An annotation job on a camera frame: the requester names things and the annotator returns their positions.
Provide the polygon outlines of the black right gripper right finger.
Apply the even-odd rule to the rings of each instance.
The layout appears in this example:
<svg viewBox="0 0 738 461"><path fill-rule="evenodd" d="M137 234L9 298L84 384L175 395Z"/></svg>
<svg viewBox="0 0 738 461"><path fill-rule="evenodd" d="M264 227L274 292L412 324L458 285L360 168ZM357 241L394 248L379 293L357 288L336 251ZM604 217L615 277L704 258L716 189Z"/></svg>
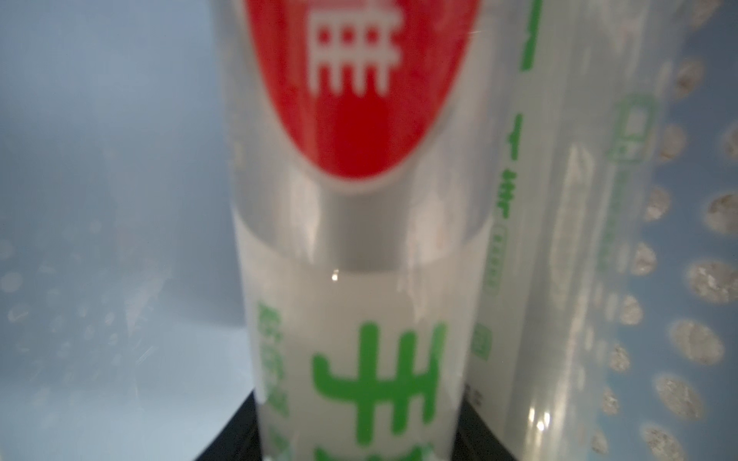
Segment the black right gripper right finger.
<svg viewBox="0 0 738 461"><path fill-rule="evenodd" d="M515 461L486 426L469 400L470 389L464 389L459 424L452 452L453 461Z"/></svg>

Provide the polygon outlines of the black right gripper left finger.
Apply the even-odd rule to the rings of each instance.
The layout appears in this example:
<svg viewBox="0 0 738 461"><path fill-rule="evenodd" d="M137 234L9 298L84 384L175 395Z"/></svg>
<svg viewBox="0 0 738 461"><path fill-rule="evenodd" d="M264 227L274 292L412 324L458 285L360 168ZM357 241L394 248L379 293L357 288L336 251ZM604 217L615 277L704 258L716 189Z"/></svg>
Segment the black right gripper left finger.
<svg viewBox="0 0 738 461"><path fill-rule="evenodd" d="M262 461L255 392L238 407L225 428L196 461Z"/></svg>

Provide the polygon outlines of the clear plastic wrap roll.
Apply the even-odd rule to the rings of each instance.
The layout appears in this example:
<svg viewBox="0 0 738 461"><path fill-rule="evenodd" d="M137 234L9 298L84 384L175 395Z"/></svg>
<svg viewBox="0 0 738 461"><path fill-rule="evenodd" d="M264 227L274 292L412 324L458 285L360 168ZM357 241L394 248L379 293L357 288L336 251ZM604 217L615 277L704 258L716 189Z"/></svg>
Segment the clear plastic wrap roll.
<svg viewBox="0 0 738 461"><path fill-rule="evenodd" d="M589 455L692 9L530 6L465 387L516 460Z"/></svg>

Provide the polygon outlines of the plastic wrap roll red label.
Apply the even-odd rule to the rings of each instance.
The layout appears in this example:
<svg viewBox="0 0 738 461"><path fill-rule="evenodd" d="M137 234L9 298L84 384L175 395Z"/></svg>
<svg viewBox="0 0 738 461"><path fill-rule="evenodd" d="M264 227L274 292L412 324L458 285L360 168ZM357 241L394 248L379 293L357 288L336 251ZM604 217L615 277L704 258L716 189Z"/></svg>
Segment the plastic wrap roll red label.
<svg viewBox="0 0 738 461"><path fill-rule="evenodd" d="M448 460L520 1L215 1L265 460Z"/></svg>

